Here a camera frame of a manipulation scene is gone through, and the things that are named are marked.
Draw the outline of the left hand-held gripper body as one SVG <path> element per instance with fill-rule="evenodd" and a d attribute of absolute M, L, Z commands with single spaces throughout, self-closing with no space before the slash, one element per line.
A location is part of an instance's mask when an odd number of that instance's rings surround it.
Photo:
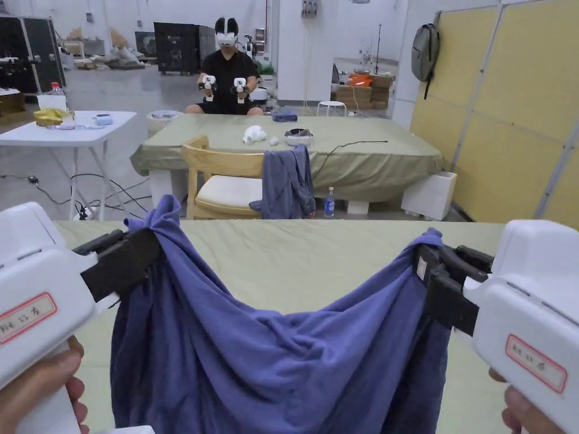
<path fill-rule="evenodd" d="M 68 249 L 39 204 L 1 212 L 1 387 L 66 351 L 79 328 L 117 303 L 117 295 L 97 302 L 81 277 L 97 262 Z"/>

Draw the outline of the person's right hand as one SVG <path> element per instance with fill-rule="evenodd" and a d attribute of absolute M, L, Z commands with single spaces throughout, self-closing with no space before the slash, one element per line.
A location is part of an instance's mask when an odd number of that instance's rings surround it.
<path fill-rule="evenodd" d="M 512 385 L 505 389 L 504 402 L 502 419 L 512 433 L 522 433 L 523 429 L 528 433 L 565 433 Z"/>

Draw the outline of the person's left hand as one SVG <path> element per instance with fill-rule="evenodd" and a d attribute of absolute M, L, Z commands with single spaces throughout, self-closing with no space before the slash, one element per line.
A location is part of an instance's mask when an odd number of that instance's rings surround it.
<path fill-rule="evenodd" d="M 81 433 L 87 407 L 80 402 L 85 384 L 75 376 L 85 349 L 75 336 L 68 339 L 69 349 L 54 357 L 38 361 L 1 390 L 1 433 L 15 433 L 20 422 L 40 403 L 65 387 Z"/>

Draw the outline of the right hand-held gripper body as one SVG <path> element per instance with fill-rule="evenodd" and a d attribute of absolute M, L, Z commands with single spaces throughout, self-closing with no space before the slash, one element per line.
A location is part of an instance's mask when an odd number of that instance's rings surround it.
<path fill-rule="evenodd" d="M 478 307 L 472 348 L 566 433 L 578 432 L 578 232 L 514 220 L 487 280 L 465 280 Z"/>

